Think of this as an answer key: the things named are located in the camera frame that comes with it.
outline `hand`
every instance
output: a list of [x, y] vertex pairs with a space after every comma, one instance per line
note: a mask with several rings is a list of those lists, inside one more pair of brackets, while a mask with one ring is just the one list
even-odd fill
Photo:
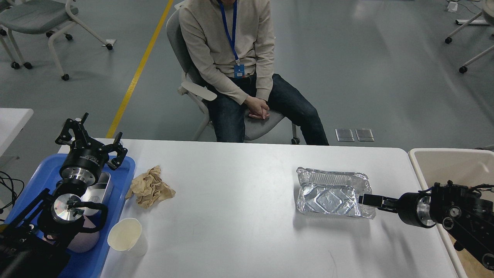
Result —
[[[262, 116], [258, 116], [256, 114], [253, 114], [252, 111], [250, 111], [250, 110], [248, 111], [248, 116], [250, 118], [253, 118], [253, 119], [262, 120]], [[266, 111], [266, 119], [269, 118], [269, 116], [271, 116], [271, 115]]]
[[249, 116], [255, 119], [266, 119], [269, 117], [269, 106], [266, 101], [260, 98], [248, 96], [244, 103], [249, 108]]

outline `person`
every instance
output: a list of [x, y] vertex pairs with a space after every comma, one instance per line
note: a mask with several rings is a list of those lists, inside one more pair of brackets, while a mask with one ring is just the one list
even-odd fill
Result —
[[217, 98], [207, 103], [218, 142], [243, 142], [245, 110], [266, 120], [270, 109], [300, 126], [307, 144], [328, 145], [317, 110], [274, 74], [269, 0], [188, 0], [180, 27], [192, 62]]

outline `crumpled paper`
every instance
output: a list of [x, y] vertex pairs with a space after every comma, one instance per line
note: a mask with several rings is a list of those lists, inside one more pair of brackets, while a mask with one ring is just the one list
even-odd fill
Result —
[[155, 202], [159, 203], [163, 200], [173, 198], [175, 190], [171, 189], [164, 183], [160, 177], [161, 168], [159, 165], [149, 169], [132, 180], [130, 189], [125, 195], [125, 199], [129, 199], [133, 194], [137, 197], [136, 203], [147, 209]]
[[450, 1], [448, 4], [448, 12], [456, 12], [458, 10], [458, 3], [456, 1]]

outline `white table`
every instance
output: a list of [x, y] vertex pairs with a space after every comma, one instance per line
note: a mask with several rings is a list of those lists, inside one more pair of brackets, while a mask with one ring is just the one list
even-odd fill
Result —
[[32, 109], [0, 108], [0, 156], [33, 115]]
[[437, 229], [408, 226], [382, 211], [367, 220], [310, 217], [295, 208], [299, 166], [365, 173], [374, 194], [420, 190], [401, 149], [125, 139], [123, 145], [136, 176], [160, 165], [177, 194], [148, 210], [135, 198], [126, 202], [121, 218], [142, 223], [149, 250], [133, 258], [110, 249], [102, 278], [456, 277]]

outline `id badge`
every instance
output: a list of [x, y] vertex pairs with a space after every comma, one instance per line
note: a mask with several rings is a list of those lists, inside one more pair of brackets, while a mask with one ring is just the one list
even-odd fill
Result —
[[233, 67], [235, 78], [244, 78], [246, 76], [245, 65], [235, 65]]

